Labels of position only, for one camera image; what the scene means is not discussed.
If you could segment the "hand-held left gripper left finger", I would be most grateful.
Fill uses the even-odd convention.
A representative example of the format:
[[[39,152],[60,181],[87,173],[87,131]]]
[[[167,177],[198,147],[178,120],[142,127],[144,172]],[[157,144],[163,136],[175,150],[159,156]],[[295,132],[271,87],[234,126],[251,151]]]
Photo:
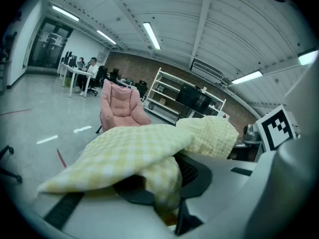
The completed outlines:
[[[33,210],[68,239],[172,239],[144,177],[76,193],[40,193]]]

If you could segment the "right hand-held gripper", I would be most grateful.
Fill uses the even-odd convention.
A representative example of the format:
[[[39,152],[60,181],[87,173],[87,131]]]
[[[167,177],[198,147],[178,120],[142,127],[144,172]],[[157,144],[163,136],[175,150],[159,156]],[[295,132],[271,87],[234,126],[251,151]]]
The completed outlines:
[[[284,106],[280,105],[244,127],[242,141],[248,145],[233,147],[228,159],[257,162],[264,151],[274,151],[290,139],[296,139],[295,130]]]

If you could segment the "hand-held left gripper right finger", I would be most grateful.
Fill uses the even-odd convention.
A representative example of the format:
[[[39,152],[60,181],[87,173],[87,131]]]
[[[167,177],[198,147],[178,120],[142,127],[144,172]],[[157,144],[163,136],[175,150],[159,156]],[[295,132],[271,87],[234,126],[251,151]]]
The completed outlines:
[[[182,175],[177,225],[182,235],[206,223],[241,190],[256,164],[198,154],[178,153]]]

